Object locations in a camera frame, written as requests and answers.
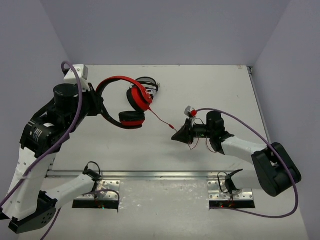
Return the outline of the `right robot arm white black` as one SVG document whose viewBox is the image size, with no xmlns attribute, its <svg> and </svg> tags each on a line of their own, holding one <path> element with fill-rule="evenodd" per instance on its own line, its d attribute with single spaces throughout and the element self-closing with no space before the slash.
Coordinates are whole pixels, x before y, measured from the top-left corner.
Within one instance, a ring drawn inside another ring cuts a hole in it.
<svg viewBox="0 0 320 240">
<path fill-rule="evenodd" d="M 216 153 L 238 158 L 254 167 L 253 171 L 237 169 L 225 174 L 223 193 L 262 189 L 276 197 L 302 180 L 300 171 L 280 143 L 257 144 L 236 137 L 226 130 L 222 114 L 217 110 L 208 112 L 203 124 L 196 124 L 195 116 L 194 110 L 187 113 L 188 118 L 172 136 L 173 141 L 192 144 L 196 138 L 208 139 Z"/>
</svg>

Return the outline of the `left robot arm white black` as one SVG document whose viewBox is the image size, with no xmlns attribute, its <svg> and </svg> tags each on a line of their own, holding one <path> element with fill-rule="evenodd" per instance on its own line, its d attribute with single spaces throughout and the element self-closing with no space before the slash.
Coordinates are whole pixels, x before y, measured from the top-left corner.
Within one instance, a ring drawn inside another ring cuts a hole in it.
<svg viewBox="0 0 320 240">
<path fill-rule="evenodd" d="M 16 234 L 44 228 L 64 205 L 95 191 L 102 178 L 86 167 L 73 180 L 42 190 L 49 166 L 63 143 L 85 117 L 98 114 L 93 89 L 79 93 L 77 84 L 55 86 L 53 99 L 33 115 L 23 130 L 14 177 L 0 204 L 0 218 L 9 219 L 8 227 Z"/>
</svg>

